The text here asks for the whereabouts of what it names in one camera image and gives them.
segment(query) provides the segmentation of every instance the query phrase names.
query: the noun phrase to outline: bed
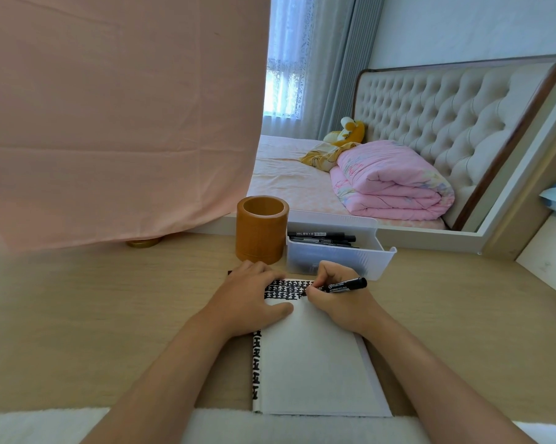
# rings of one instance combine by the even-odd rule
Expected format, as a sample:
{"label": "bed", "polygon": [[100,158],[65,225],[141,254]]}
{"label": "bed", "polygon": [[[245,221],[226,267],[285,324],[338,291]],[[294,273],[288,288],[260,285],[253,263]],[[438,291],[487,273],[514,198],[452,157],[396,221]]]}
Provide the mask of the bed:
{"label": "bed", "polygon": [[[422,67],[364,70],[352,117],[364,141],[413,148],[455,189],[455,204],[436,221],[379,220],[384,226],[476,231],[516,169],[556,85],[556,55]],[[290,208],[350,215],[329,174],[298,161],[317,140],[262,136],[248,195],[273,195]]]}

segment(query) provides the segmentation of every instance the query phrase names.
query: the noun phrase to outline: lace curtain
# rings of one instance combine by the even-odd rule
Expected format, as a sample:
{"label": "lace curtain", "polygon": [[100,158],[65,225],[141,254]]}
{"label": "lace curtain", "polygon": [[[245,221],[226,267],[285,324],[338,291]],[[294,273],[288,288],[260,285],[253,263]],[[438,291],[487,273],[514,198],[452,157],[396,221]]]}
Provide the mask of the lace curtain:
{"label": "lace curtain", "polygon": [[318,138],[354,0],[272,0],[261,133]]}

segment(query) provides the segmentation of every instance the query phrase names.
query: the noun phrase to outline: white fluffy cloth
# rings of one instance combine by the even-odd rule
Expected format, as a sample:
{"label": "white fluffy cloth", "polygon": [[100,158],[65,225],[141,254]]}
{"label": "white fluffy cloth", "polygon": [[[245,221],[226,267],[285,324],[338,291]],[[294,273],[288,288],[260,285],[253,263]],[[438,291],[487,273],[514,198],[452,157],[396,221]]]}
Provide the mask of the white fluffy cloth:
{"label": "white fluffy cloth", "polygon": [[[107,409],[0,414],[0,444],[78,444]],[[539,444],[556,444],[556,425],[516,423]],[[417,418],[270,416],[197,409],[184,444],[219,443],[428,444]]]}

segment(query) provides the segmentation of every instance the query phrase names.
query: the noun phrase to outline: pen holder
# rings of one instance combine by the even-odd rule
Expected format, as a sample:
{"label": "pen holder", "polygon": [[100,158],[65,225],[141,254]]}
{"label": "pen holder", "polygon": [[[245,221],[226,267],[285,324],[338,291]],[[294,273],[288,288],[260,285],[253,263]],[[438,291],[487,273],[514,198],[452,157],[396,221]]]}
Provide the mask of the pen holder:
{"label": "pen holder", "polygon": [[274,196],[249,196],[237,204],[235,254],[271,265],[282,258],[290,207]]}

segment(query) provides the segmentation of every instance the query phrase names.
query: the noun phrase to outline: notebook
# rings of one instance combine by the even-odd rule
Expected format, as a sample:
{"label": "notebook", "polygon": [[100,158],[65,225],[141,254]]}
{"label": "notebook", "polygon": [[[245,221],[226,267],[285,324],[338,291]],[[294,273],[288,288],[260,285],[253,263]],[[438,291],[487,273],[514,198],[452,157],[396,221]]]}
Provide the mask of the notebook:
{"label": "notebook", "polygon": [[291,302],[294,312],[253,334],[253,411],[392,416],[362,338],[309,302],[310,283],[286,279],[266,288],[266,303]]}

